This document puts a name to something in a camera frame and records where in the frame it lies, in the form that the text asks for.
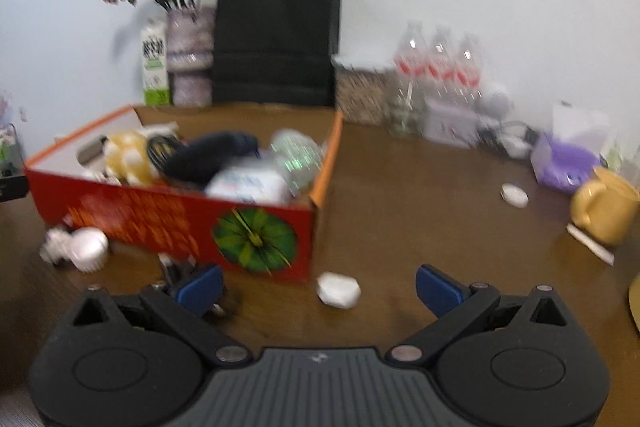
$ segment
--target gray ribbed plate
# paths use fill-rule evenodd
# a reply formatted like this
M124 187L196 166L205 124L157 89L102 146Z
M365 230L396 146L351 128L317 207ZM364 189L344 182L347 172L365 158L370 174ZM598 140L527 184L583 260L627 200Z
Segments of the gray ribbed plate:
M170 427L470 427L418 370L375 350L267 349L244 369L215 373Z

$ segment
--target tissue box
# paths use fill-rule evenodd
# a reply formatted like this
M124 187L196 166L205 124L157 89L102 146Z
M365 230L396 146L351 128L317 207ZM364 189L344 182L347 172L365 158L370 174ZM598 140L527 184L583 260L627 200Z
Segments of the tissue box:
M541 134L531 153L538 183L570 194L589 180L597 165L599 158L587 149L555 140L550 134Z
M234 129L254 134L263 148L276 131L293 128L324 143L326 154L309 193L290 205L223 201L194 190L120 187L84 177L81 158L96 148L99 154L104 137L172 121L187 140ZM305 281L312 250L322 239L324 200L341 129L341 113L329 108L245 103L197 110L124 107L30 158L26 174L38 211L50 225L66 218L75 227L97 227L111 239L177 259L194 255L224 269Z

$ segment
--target green printed design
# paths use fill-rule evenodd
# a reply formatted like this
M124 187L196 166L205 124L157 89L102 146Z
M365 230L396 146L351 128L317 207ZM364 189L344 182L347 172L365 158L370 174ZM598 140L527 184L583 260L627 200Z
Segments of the green printed design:
M164 64L159 58L150 58L145 62L145 70L161 70L162 68L164 68Z
M145 91L145 105L169 105L171 98L168 89L151 89Z
M234 208L211 232L226 260L252 272L289 268L298 253L293 227L263 208Z

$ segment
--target purple container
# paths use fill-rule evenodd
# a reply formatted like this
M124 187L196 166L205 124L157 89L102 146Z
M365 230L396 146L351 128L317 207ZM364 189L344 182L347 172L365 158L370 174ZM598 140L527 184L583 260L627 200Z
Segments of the purple container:
M540 185L573 194L591 178L599 158L583 147L542 134L533 147L531 165Z

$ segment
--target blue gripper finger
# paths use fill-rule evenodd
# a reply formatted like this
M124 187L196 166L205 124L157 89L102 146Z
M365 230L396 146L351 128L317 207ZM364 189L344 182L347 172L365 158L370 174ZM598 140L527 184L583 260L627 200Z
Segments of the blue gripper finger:
M222 297L225 280L219 265L198 268L175 292L175 301L202 316Z
M471 295L468 287L452 279L430 264L415 273L415 293L436 317L442 317Z

